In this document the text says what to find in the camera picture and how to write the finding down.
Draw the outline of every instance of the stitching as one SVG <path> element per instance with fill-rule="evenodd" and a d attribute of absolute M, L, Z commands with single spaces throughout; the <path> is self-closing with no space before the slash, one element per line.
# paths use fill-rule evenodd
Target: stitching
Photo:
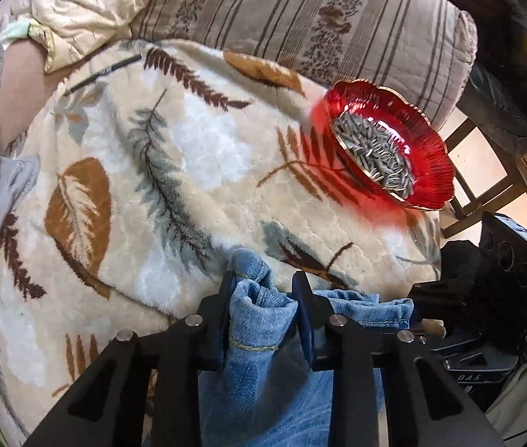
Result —
<path fill-rule="evenodd" d="M 230 342 L 231 345 L 233 346 L 236 346 L 237 348 L 239 349 L 243 349 L 245 351 L 277 351 L 278 350 L 278 346 L 247 346 L 247 345 L 244 345 L 243 343 L 239 343 L 236 339 L 234 339 L 233 337 L 229 336 L 228 337 L 228 341 Z"/>
<path fill-rule="evenodd" d="M 402 319 L 397 319 L 396 321 L 363 321 L 363 322 L 355 321 L 355 322 L 357 322 L 361 326 L 363 326 L 363 325 L 373 326 L 375 324 L 399 324 L 401 321 L 402 321 Z"/>
<path fill-rule="evenodd" d="M 248 275 L 248 274 L 243 274 L 242 272 L 236 272 L 236 271 L 235 271 L 235 274 L 238 275 L 239 277 L 244 277 L 245 279 L 255 280 L 255 279 L 253 279 L 253 277 L 251 277 L 250 275 Z"/>

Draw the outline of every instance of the red glass bowl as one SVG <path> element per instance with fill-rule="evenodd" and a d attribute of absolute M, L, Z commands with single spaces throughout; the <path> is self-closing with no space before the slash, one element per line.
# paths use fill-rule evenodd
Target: red glass bowl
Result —
<path fill-rule="evenodd" d="M 337 82 L 324 96 L 325 122 L 323 131 L 330 130 L 336 149 L 343 156 L 351 173 L 379 193 L 391 195 L 402 205 L 422 210 L 441 210 L 454 196 L 454 165 L 448 157 L 444 142 L 431 129 L 429 120 L 420 109 L 409 104 L 392 89 L 380 88 L 368 80 Z M 393 135 L 396 148 L 406 154 L 415 178 L 413 192 L 403 200 L 397 194 L 385 190 L 363 170 L 348 148 L 338 139 L 332 123 L 343 112 L 354 112 L 361 117 L 372 118 Z"/>

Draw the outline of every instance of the metal screw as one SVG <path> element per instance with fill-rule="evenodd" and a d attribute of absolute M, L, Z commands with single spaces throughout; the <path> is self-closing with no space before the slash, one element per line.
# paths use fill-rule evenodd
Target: metal screw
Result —
<path fill-rule="evenodd" d="M 333 314 L 330 316 L 330 324 L 334 326 L 344 326 L 348 319 L 342 314 Z"/>
<path fill-rule="evenodd" d="M 192 314 L 185 318 L 187 326 L 199 326 L 203 322 L 203 318 L 199 314 Z"/>
<path fill-rule="evenodd" d="M 409 330 L 400 330 L 396 337 L 403 343 L 412 343 L 414 341 L 414 333 Z"/>
<path fill-rule="evenodd" d="M 133 331 L 131 330 L 120 330 L 116 334 L 116 339 L 118 339 L 122 343 L 130 342 L 132 337 L 133 337 Z"/>

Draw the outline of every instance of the camera lens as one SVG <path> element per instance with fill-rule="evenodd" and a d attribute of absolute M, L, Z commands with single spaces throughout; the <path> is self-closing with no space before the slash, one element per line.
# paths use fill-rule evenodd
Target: camera lens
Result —
<path fill-rule="evenodd" d="M 512 268 L 514 251 L 508 242 L 500 242 L 500 245 L 497 246 L 497 260 L 502 269 L 508 271 Z"/>

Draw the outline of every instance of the cream blanket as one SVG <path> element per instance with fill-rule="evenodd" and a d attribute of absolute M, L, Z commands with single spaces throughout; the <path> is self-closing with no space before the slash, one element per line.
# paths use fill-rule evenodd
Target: cream blanket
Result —
<path fill-rule="evenodd" d="M 70 96 L 66 88 L 141 53 Z M 439 267 L 437 213 L 393 209 L 308 116 L 324 89 L 188 41 L 115 44 L 59 85 L 15 155 L 41 161 L 0 231 L 0 428 L 18 445 L 122 328 L 163 330 L 237 246 L 275 283 L 404 297 Z"/>
<path fill-rule="evenodd" d="M 129 23 L 148 1 L 21 0 L 12 5 L 11 18 L 31 22 L 28 35 L 47 50 L 44 70 L 51 73 L 111 39 L 130 38 Z"/>

